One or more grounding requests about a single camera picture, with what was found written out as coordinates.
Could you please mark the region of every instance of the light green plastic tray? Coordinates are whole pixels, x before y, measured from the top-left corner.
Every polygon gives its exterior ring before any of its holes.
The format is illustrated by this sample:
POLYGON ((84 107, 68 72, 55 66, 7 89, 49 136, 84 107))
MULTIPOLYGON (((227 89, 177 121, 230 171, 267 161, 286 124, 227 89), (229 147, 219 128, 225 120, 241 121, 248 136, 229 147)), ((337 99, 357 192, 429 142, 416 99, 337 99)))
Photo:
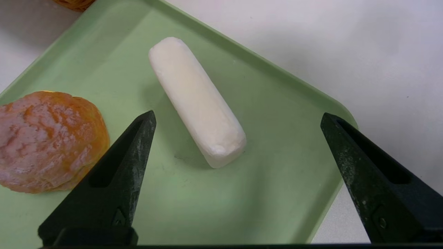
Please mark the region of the light green plastic tray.
MULTIPOLYGON (((157 129, 133 227, 139 244, 306 243, 342 181, 320 129, 337 101, 159 0, 99 0, 1 95, 51 90, 84 97, 111 142, 141 113, 157 129), (242 125, 246 152, 213 170, 160 86, 149 49, 181 38, 242 125)), ((0 187, 1 248, 41 245, 37 228, 67 192, 0 187)))

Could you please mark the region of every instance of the tray rim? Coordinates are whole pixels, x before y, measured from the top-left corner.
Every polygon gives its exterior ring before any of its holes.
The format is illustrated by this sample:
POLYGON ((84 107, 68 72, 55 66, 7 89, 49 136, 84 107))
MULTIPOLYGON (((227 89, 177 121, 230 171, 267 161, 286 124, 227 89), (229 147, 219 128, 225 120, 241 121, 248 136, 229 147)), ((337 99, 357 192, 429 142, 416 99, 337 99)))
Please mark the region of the tray rim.
MULTIPOLYGON (((315 94, 318 94, 319 96, 327 99, 328 101, 332 102, 333 104, 337 105, 338 108, 340 108, 341 110, 343 110, 343 112, 347 115, 347 117, 345 118, 351 125, 353 125, 357 130, 358 130, 358 125, 357 122, 355 120, 355 118, 353 117, 353 115, 351 114, 351 112, 339 101, 335 100, 334 98, 332 98, 331 96, 327 95, 326 93, 320 91, 319 89, 317 89, 316 87, 308 84, 307 82, 305 82, 304 80, 296 77, 295 75, 289 73, 288 71, 286 71, 285 69, 277 66, 276 64, 272 63, 271 61, 267 60, 266 58, 258 55, 256 52, 252 51, 251 49, 241 45, 240 43, 236 42, 235 40, 231 39, 230 37, 226 36, 225 34, 219 32, 218 30, 216 30, 215 28, 209 26, 208 24, 198 20, 197 18, 193 17, 192 15, 184 12, 183 10, 181 10, 180 8, 174 6, 173 4, 167 2, 166 0, 149 0, 150 1, 150 5, 155 6, 156 4, 163 4, 166 7, 172 9, 174 12, 185 16, 186 18, 192 20, 193 22, 197 23, 198 25, 203 26, 205 29, 207 29, 209 32, 214 33, 216 36, 220 37, 221 39, 226 40, 229 43, 232 43, 233 45, 239 47, 240 49, 246 51, 248 54, 252 55, 253 57, 255 57, 257 60, 261 60, 263 62, 265 62, 266 64, 268 64, 270 67, 272 67, 274 70, 278 71, 281 74, 284 74, 286 77, 291 78, 294 81, 297 81, 299 84, 302 84, 304 87, 309 88, 310 90, 312 90, 315 94)), ((13 82, 11 82, 1 93, 0 93, 0 100, 6 96, 9 92, 9 90, 15 85, 17 84, 21 78, 23 78, 35 65, 37 65, 41 60, 44 59, 44 57, 53 49, 53 47, 57 46, 59 43, 62 43, 64 40, 64 37, 67 36, 70 32, 70 30, 72 29, 72 27, 82 18, 82 15, 79 16, 78 19, 76 19, 73 24, 66 29, 41 55, 39 55, 13 82)), ((314 238, 314 236, 317 234, 317 231, 320 227, 320 225, 322 224, 327 212, 329 211, 330 207, 332 206, 333 202, 336 200, 337 195, 341 189, 341 187, 343 186, 343 179, 340 178, 339 183, 336 187, 336 189, 334 190, 333 194, 331 195, 331 198, 328 200, 327 204, 325 205, 325 208, 323 209, 323 211, 321 212, 319 218, 317 219, 317 222, 314 224, 313 229, 311 230, 311 232, 309 233, 309 236, 307 237, 307 243, 310 243, 312 241, 312 239, 314 238)))

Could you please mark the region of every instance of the orange bun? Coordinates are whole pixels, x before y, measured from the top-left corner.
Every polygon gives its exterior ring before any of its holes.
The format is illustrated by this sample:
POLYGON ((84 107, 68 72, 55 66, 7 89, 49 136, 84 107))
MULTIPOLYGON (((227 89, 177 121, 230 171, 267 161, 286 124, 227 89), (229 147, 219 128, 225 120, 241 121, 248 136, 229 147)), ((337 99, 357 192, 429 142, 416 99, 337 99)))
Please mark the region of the orange bun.
POLYGON ((0 184, 17 192, 68 190, 109 148, 97 107, 41 91, 0 107, 0 184))

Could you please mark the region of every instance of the white table surface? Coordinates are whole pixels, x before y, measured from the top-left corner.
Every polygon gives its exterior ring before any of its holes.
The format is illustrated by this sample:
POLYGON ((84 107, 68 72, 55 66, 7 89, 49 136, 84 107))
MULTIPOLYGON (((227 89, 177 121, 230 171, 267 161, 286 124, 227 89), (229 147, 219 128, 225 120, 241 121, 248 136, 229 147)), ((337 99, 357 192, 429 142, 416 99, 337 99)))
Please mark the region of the white table surface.
MULTIPOLYGON (((443 1, 168 1, 340 101, 443 193, 443 1)), ((49 0, 0 0, 0 91, 78 17, 49 0)), ((368 241, 343 187, 313 242, 368 241)))

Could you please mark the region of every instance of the baked bun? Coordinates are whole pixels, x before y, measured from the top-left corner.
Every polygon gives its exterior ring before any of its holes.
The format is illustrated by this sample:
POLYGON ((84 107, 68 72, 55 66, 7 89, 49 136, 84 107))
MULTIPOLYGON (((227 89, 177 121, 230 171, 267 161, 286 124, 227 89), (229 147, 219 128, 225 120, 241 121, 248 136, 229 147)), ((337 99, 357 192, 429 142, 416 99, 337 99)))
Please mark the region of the baked bun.
POLYGON ((17 192, 68 190, 109 148, 97 107, 41 91, 0 107, 0 184, 17 192))

